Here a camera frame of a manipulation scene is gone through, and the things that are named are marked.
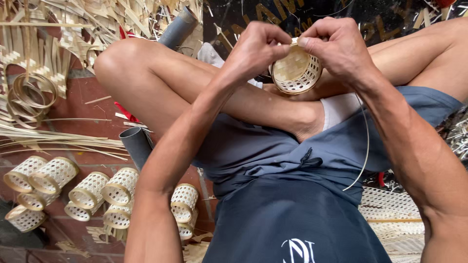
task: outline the gray pvc pipe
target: gray pvc pipe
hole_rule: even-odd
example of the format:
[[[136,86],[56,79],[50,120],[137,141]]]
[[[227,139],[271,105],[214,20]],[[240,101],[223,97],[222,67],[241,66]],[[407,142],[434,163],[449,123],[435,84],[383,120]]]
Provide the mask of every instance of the gray pvc pipe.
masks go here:
[[[172,23],[164,30],[159,43],[170,49],[174,49],[182,39],[184,39],[194,29],[197,24],[197,16],[184,7],[182,12],[172,21]]]
[[[124,143],[125,149],[130,154],[138,171],[141,171],[149,154],[153,150],[143,129],[133,127],[123,131],[118,137]]]

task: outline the white sock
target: white sock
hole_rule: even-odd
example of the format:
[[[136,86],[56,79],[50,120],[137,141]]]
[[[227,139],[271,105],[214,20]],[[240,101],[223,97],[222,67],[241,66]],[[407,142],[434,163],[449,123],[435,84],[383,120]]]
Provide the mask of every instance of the white sock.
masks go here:
[[[197,59],[218,68],[221,68],[224,64],[224,60],[219,56],[216,50],[214,50],[213,46],[206,42],[203,43],[200,51],[198,51]],[[255,79],[249,80],[248,83],[263,88],[263,82],[258,82]]]
[[[347,120],[361,105],[359,104],[361,99],[358,101],[354,92],[320,99],[320,101],[325,112],[325,123],[322,131]]]

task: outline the small bamboo basket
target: small bamboo basket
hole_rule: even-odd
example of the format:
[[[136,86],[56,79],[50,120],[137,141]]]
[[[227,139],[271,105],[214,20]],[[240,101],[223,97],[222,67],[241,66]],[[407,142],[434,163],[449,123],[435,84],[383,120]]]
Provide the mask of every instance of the small bamboo basket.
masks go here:
[[[84,209],[79,206],[77,206],[75,203],[72,201],[68,202],[68,204],[65,206],[65,213],[69,215],[71,218],[76,219],[78,221],[89,221],[91,217],[96,213],[96,211],[101,207],[101,205],[104,203],[104,199],[102,199],[95,207],[91,209]]]
[[[33,211],[18,205],[8,212],[5,219],[24,233],[40,226],[45,221],[46,216],[42,211]]]
[[[78,166],[65,157],[55,157],[37,172],[29,176],[29,183],[46,194],[60,192],[66,183],[80,171]]]
[[[178,223],[190,222],[197,199],[198,191],[195,186],[181,183],[175,187],[171,198],[171,211]]]
[[[47,163],[47,160],[39,156],[30,156],[13,170],[3,176],[5,183],[13,190],[21,193],[30,193],[33,187],[28,182],[31,173],[36,172]]]
[[[195,208],[193,210],[192,218],[188,223],[177,223],[177,227],[179,228],[179,235],[181,240],[187,240],[192,238],[193,230],[195,229],[195,223],[197,222],[198,217],[198,209]]]
[[[42,211],[60,196],[60,191],[55,194],[44,194],[36,189],[31,193],[18,195],[18,203],[33,211]]]
[[[307,54],[297,44],[297,37],[289,44],[291,52],[268,68],[278,89],[287,94],[301,94],[312,89],[322,75],[322,63]]]
[[[111,205],[104,213],[104,224],[116,229],[126,229],[130,226],[133,200],[126,206]]]
[[[112,205],[127,205],[135,193],[138,177],[138,171],[133,168],[120,169],[104,186],[102,196]]]
[[[75,205],[92,209],[102,200],[101,189],[109,180],[101,172],[92,172],[68,193],[68,197]]]

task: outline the printed logo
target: printed logo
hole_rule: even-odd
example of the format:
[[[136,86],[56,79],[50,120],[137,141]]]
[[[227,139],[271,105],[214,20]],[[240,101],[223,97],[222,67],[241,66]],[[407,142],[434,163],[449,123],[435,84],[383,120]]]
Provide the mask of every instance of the printed logo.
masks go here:
[[[296,263],[315,263],[314,261],[314,251],[312,250],[312,242],[309,241],[302,241],[297,238],[288,239],[281,244],[281,247],[287,247],[289,245],[289,253],[291,256],[290,261],[286,261],[283,259],[283,263],[294,263],[294,259],[296,258]]]

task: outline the person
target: person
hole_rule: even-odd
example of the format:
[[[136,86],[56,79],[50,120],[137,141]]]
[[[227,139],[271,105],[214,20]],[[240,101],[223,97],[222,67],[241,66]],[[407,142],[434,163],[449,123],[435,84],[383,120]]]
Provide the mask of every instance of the person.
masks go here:
[[[468,96],[467,28],[458,18],[366,48],[354,20],[327,17],[299,38],[326,69],[303,98],[355,91],[365,103],[366,170],[391,167],[419,207],[425,263],[468,258],[468,176],[433,128]],[[366,157],[360,109],[322,132],[323,102],[246,84],[290,42],[251,22],[220,69],[144,39],[99,56],[98,81],[160,137],[136,188],[125,262],[183,262],[169,202],[192,162],[219,199],[204,263],[391,262],[357,209],[362,180],[343,191]]]

